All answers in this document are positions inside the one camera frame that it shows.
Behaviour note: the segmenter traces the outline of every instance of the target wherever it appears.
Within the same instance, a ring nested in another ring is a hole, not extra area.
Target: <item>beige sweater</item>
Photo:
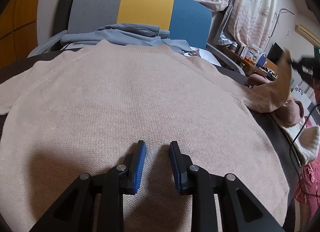
[[[282,225],[286,178],[246,106],[270,112],[283,105],[287,94],[277,89],[289,92],[287,75],[249,90],[167,46],[107,41],[37,62],[0,85],[0,114],[9,113],[0,142],[0,212],[14,232],[29,231],[79,174],[106,172],[143,139],[141,188],[124,196],[125,229],[190,231],[191,197],[177,194],[168,156],[177,140],[194,164],[238,176]]]

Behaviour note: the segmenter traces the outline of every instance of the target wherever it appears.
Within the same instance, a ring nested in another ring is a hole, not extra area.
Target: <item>ribbed neckline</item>
[[[106,40],[100,41],[96,46],[103,46],[108,48],[112,46],[113,49],[117,49],[122,52],[129,53],[144,53],[144,54],[173,54],[175,53],[168,45],[160,46],[138,46],[138,45],[115,45],[111,44]]]

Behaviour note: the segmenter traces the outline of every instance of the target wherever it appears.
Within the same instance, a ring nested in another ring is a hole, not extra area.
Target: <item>blue-gray cloth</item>
[[[69,43],[95,45],[105,39],[118,45],[159,46],[166,44],[180,54],[192,51],[186,40],[171,40],[168,38],[169,34],[169,31],[160,30],[160,27],[156,25],[120,23],[106,25],[90,33],[66,34],[60,42],[62,45]]]

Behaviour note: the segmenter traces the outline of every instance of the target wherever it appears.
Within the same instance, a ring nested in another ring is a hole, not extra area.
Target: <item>multicolored headboard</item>
[[[169,38],[205,49],[211,18],[211,11],[193,0],[73,0],[68,33],[116,23],[159,25],[170,31]]]

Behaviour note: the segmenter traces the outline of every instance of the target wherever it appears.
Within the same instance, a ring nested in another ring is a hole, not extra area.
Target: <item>gray armrest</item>
[[[35,56],[35,55],[42,54],[42,53],[46,52],[52,46],[54,46],[58,41],[60,41],[62,36],[64,36],[67,33],[68,33],[68,30],[63,30],[62,32],[52,36],[45,44],[37,46],[36,48],[34,48],[30,52],[30,54],[28,55],[28,58],[31,57],[31,56]]]
[[[244,71],[239,67],[239,65],[237,65],[228,56],[220,52],[217,48],[207,43],[206,50],[212,53],[214,56],[219,57],[221,60],[223,60],[223,62],[229,65],[230,68],[233,69],[235,72],[245,76]]]

